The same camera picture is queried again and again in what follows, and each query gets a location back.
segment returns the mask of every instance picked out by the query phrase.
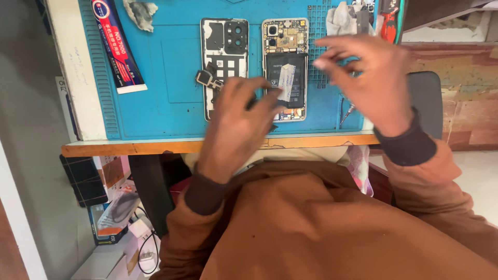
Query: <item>desk leg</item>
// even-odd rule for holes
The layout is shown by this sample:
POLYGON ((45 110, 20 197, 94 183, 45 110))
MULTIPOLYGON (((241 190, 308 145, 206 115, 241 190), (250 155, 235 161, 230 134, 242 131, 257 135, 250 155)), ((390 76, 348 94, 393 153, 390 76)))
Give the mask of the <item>desk leg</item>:
POLYGON ((162 238, 168 232, 166 215, 175 206, 166 185, 161 155, 130 155, 128 158, 140 200, 157 235, 162 238))

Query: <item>wooden desk edge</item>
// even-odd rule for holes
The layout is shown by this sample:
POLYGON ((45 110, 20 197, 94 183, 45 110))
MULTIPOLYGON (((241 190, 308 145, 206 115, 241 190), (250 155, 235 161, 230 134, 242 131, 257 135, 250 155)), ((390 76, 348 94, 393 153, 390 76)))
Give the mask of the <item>wooden desk edge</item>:
MULTIPOLYGON (((373 134, 265 139, 261 149, 378 144, 373 134)), ((65 157, 199 152, 202 141, 64 145, 65 157)))

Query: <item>phone battery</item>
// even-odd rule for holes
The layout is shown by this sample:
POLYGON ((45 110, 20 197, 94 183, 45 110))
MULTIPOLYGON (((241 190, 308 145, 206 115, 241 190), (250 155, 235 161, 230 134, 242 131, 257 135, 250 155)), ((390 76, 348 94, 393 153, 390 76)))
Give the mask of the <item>phone battery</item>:
POLYGON ((289 109, 304 107, 307 55, 307 53, 269 53, 266 55, 266 76, 272 88, 278 87, 282 66, 290 64, 296 67, 289 102, 278 100, 279 105, 284 105, 289 109))

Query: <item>camera lens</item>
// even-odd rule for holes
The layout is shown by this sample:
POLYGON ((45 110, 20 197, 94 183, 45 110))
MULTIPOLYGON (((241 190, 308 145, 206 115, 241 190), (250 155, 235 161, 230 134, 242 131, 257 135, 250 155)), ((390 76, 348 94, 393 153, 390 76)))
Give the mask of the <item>camera lens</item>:
POLYGON ((277 28, 275 26, 270 26, 270 28, 268 29, 268 33, 270 33, 270 35, 277 34, 277 28))

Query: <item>disassembled smartphone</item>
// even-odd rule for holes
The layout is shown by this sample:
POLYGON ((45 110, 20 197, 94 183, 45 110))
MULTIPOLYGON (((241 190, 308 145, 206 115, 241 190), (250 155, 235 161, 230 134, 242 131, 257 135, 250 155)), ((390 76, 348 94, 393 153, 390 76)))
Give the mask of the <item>disassembled smartphone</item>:
POLYGON ((284 89, 278 103, 287 107, 275 116, 274 122, 306 118, 308 26, 304 17, 263 21, 263 74, 272 88, 284 89))
POLYGON ((204 115, 209 121, 220 82, 228 77, 248 77, 249 23, 245 19, 203 18, 201 45, 203 73, 200 76, 198 72, 196 80, 205 81, 200 83, 204 85, 204 115))

